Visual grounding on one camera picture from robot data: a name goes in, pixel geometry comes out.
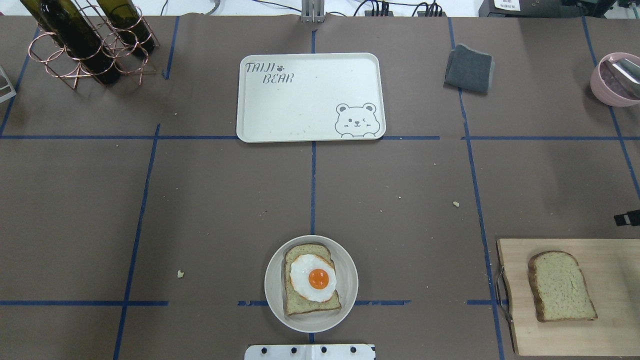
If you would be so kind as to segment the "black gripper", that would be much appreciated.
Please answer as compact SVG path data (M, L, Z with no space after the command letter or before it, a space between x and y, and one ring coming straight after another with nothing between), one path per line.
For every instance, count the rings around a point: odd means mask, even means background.
M622 226L639 226L640 225L640 210L629 210L623 214L614 215L615 225L617 227Z

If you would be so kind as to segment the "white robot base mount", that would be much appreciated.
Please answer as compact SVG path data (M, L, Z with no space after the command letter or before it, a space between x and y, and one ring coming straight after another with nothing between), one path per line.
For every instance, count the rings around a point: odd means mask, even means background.
M375 360L374 344L256 344L249 346L245 360Z

